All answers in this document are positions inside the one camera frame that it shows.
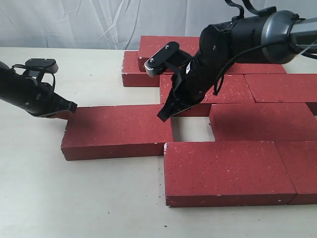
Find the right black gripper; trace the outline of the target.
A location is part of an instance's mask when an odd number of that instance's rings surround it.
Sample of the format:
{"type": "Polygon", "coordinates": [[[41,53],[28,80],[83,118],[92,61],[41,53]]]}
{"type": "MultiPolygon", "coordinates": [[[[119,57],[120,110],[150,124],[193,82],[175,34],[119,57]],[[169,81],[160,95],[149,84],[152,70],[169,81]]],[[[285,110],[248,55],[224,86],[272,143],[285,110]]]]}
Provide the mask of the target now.
{"type": "Polygon", "coordinates": [[[172,76],[172,88],[158,118],[165,122],[170,117],[198,105],[213,88],[218,95],[223,84],[223,62],[206,63],[199,58],[191,59],[172,76]]]}

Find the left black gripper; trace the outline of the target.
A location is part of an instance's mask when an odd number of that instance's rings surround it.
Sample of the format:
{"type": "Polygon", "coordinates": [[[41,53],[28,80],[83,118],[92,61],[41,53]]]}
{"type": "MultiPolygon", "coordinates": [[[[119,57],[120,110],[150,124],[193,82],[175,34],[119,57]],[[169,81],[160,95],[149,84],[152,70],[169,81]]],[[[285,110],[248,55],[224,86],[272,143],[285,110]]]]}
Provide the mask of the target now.
{"type": "Polygon", "coordinates": [[[7,80],[7,102],[34,117],[68,120],[77,104],[53,91],[48,83],[15,75],[7,80]]]}

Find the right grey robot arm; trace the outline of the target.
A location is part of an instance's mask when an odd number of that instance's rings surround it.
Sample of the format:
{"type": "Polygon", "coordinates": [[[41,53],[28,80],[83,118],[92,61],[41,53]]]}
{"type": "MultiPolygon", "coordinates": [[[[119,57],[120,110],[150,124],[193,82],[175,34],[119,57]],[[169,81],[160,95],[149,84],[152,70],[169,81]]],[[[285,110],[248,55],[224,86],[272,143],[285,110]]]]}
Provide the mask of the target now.
{"type": "Polygon", "coordinates": [[[166,121],[199,104],[210,89],[218,95],[235,63],[286,64],[298,55],[317,57],[317,21],[286,10],[211,24],[193,56],[169,42],[158,57],[173,71],[172,87],[158,117],[166,121]]]}

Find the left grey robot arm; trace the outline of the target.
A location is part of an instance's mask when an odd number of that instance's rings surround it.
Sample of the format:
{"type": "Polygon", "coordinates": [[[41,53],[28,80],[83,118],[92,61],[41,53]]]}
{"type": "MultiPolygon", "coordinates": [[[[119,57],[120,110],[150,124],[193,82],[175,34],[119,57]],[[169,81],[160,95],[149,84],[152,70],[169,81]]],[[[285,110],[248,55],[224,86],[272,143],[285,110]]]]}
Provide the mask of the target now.
{"type": "Polygon", "coordinates": [[[33,58],[12,67],[1,62],[0,99],[37,118],[68,119],[77,104],[54,92],[57,71],[54,59],[33,58]]]}

